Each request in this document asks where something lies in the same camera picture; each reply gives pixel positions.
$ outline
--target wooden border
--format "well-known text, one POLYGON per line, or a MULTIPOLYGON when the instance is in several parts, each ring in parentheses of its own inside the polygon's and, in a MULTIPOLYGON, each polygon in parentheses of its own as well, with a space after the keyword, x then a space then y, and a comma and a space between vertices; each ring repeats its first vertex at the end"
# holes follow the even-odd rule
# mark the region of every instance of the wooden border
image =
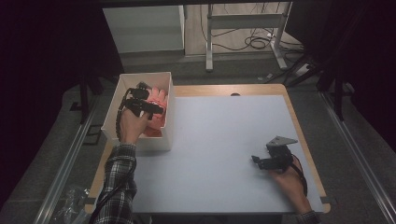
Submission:
MULTIPOLYGON (((294 128, 297 132, 300 144, 303 148, 306 161, 311 169, 312 176, 314 177, 315 184, 318 189, 320 197, 326 197, 326 192, 320 181, 317 167, 315 166, 314 160, 312 159, 311 152, 309 151, 308 144, 305 141, 303 131, 301 130, 300 123, 297 120, 297 116, 294 112, 291 104, 288 92, 285 86, 281 84, 247 84, 247 85, 202 85, 202 86, 175 86, 175 96, 229 96, 232 93, 239 93, 241 95, 283 95, 286 105, 289 109, 291 119, 294 124, 294 128)), ((102 155, 99 167, 96 171, 95 178, 92 182, 89 198, 96 198, 99 195, 99 190, 104 180, 105 162, 111 153, 111 143, 107 142, 105 151, 102 155)), ((324 213, 330 212, 331 206, 329 203, 323 204, 324 213)), ((92 205, 86 204, 85 210, 87 213, 92 212, 92 205)))

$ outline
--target plaid sleeve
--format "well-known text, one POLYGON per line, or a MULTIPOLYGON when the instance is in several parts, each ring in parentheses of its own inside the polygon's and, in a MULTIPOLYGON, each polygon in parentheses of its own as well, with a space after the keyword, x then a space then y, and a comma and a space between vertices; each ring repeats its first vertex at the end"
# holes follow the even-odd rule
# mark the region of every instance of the plaid sleeve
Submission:
POLYGON ((296 216, 298 224, 320 224, 320 218, 315 211, 310 211, 296 216))
POLYGON ((134 168, 136 167, 135 145, 119 145, 113 148, 105 166, 105 183, 98 202, 116 188, 130 169, 132 175, 117 193, 102 207, 95 223, 130 223, 132 220, 132 200, 136 195, 134 168))

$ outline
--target white board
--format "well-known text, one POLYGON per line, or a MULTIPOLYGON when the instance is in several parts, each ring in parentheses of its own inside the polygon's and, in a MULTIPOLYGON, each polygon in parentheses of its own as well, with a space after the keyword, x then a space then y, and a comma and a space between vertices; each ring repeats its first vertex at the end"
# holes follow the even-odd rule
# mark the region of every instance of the white board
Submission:
MULTIPOLYGON (((276 214, 293 212, 288 199, 251 155, 269 158, 277 135, 297 139, 281 95, 177 97, 170 151, 138 152, 136 213, 276 214)), ((300 143, 308 200, 323 212, 300 143)))

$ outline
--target cardboard box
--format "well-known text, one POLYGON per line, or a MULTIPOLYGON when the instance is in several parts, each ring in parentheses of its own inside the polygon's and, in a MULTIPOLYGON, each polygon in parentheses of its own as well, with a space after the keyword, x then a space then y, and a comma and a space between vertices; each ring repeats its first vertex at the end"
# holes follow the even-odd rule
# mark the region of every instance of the cardboard box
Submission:
POLYGON ((150 87, 157 87, 168 93, 167 109, 165 114, 165 124, 161 128, 162 137, 147 137, 141 134, 137 142, 137 150, 170 150, 173 139, 173 124, 175 114, 175 96, 171 73, 144 73, 144 74, 121 74, 116 91, 114 92, 110 108, 107 111, 105 123, 102 131, 111 141, 113 146, 120 143, 116 134, 117 112, 122 101, 122 97, 129 88, 135 88, 139 82, 146 82, 150 87))

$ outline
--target black cable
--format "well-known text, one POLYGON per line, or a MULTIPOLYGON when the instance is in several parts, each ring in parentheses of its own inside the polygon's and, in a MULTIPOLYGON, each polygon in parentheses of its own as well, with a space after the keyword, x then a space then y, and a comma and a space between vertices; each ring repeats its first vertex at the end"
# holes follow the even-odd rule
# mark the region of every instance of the black cable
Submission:
POLYGON ((227 8, 225 8, 225 4, 224 4, 224 10, 225 10, 225 12, 227 12, 227 14, 230 14, 230 13, 228 13, 227 8))
POLYGON ((285 83, 287 82, 288 78, 289 78, 289 73, 294 71, 294 69, 296 68, 296 66, 298 64, 300 64, 301 60, 303 59, 303 57, 305 56, 305 54, 303 56, 301 56, 288 70, 284 71, 283 73, 276 75, 274 77, 269 78, 268 80, 266 80, 265 82, 263 82, 263 84, 267 84, 269 82, 271 82, 274 79, 277 79, 279 77, 285 76, 285 79, 283 80, 282 84, 285 85, 285 83))
POLYGON ((271 39, 264 38, 264 37, 259 37, 259 36, 254 36, 254 35, 248 36, 245 39, 245 44, 247 46, 251 46, 253 49, 265 49, 270 44, 270 42, 271 42, 271 39), (256 47, 256 46, 253 45, 254 43, 263 43, 263 46, 262 47, 256 47))
MULTIPOLYGON (((265 30, 266 32, 270 33, 272 37, 276 37, 276 35, 274 35, 274 28, 272 29, 272 31, 269 31, 266 28, 263 28, 263 30, 265 30)), ((290 43, 290 42, 286 42, 286 41, 283 41, 283 40, 281 40, 280 42, 284 43, 284 44, 289 44, 289 45, 301 45, 301 46, 303 46, 303 44, 290 43)))
POLYGON ((280 2, 277 3, 276 13, 277 13, 277 10, 279 9, 279 5, 280 5, 280 2))
POLYGON ((121 139, 120 136, 120 121, 121 121, 121 114, 122 114, 122 109, 125 107, 125 102, 126 102, 126 97, 128 96, 128 93, 130 92, 131 89, 128 89, 124 96, 122 97, 121 104, 119 107, 119 110, 117 111, 117 116, 116 116, 116 135, 119 139, 121 139))
POLYGON ((268 4, 269 3, 267 3, 267 5, 265 5, 265 3, 262 5, 263 7, 262 7, 262 12, 261 13, 263 13, 263 12, 265 12, 265 10, 267 9, 267 7, 268 7, 268 4))
POLYGON ((103 206, 105 206, 108 200, 110 200, 110 198, 113 197, 126 184, 126 182, 128 181, 129 177, 131 176, 135 168, 136 168, 136 163, 134 164, 133 167, 131 167, 131 169, 128 171, 128 174, 121 180, 121 182, 113 190, 111 190, 111 192, 108 193, 104 199, 102 199, 99 203, 96 204, 96 208, 90 217, 89 224, 92 224, 96 220, 103 206))
MULTIPOLYGON (((205 36, 205 33, 204 33, 204 26, 202 25, 202 5, 200 5, 200 18, 201 18, 201 31, 202 31, 202 35, 204 36, 204 39, 205 39, 205 41, 207 42, 207 39, 206 39, 206 36, 205 36)), ((222 48, 225 48, 225 49, 229 49, 229 50, 235 50, 235 51, 238 51, 238 50, 241 50, 241 49, 246 49, 248 46, 244 46, 243 48, 241 48, 241 49, 230 49, 230 48, 228 48, 228 47, 225 47, 225 46, 222 46, 222 45, 220 45, 220 44, 212 44, 212 45, 214 45, 214 46, 219 46, 219 47, 222 47, 222 48)))
POLYGON ((303 184, 303 190, 304 190, 304 195, 306 197, 307 193, 308 193, 308 185, 306 184, 306 179, 304 176, 304 170, 303 170, 303 166, 301 165, 300 160, 292 154, 292 156, 297 160, 297 162, 300 164, 300 167, 297 167, 296 165, 294 165, 294 163, 292 163, 290 166, 291 168, 294 169, 294 171, 298 174, 298 176, 300 177, 301 183, 303 184))
MULTIPOLYGON (((265 3, 264 3, 264 4, 265 4, 265 3)), ((258 5, 259 5, 259 4, 256 3, 256 5, 254 5, 254 8, 256 8, 258 5)), ((250 10, 250 14, 253 12, 254 8, 250 10)))
POLYGON ((239 30, 239 29, 233 29, 233 30, 231 30, 231 31, 227 31, 227 32, 224 32, 224 33, 221 33, 221 34, 217 34, 217 35, 212 35, 213 37, 216 37, 216 36, 219 36, 219 35, 226 35, 226 34, 228 34, 228 33, 230 33, 230 32, 234 32, 234 31, 237 31, 237 30, 239 30))

